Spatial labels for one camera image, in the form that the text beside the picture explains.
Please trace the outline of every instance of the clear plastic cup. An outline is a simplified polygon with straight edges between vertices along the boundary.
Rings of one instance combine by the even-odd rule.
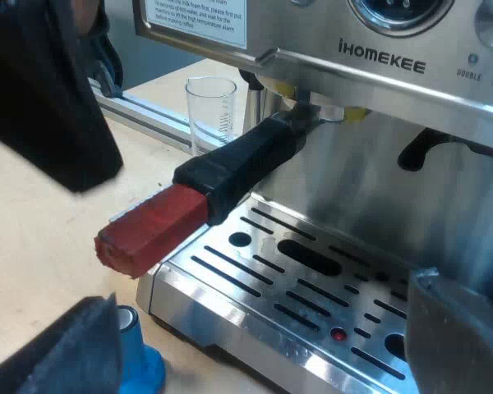
[[[217,76],[188,78],[191,151],[201,156],[232,141],[237,86]]]

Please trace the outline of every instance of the drip tray grate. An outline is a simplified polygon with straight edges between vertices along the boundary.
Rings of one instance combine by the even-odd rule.
[[[417,392],[406,268],[253,197],[168,263],[374,389]]]

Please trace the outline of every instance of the blue base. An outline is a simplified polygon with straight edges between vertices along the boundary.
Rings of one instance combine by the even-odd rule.
[[[146,368],[128,382],[122,382],[119,394],[156,394],[164,385],[166,370],[161,354],[144,345]]]

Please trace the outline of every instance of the brand logo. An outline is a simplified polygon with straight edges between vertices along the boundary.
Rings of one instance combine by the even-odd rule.
[[[425,62],[419,62],[417,60],[410,59],[395,55],[394,53],[380,52],[377,49],[365,48],[360,45],[349,44],[339,39],[338,52],[346,53],[349,56],[362,57],[369,62],[379,62],[386,64],[387,66],[403,68],[407,71],[413,71],[417,74],[425,74],[426,66]]]

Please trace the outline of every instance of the red handle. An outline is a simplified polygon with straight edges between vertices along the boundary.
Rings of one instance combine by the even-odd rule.
[[[101,230],[97,256],[120,273],[140,277],[207,222],[206,197],[176,184]]]

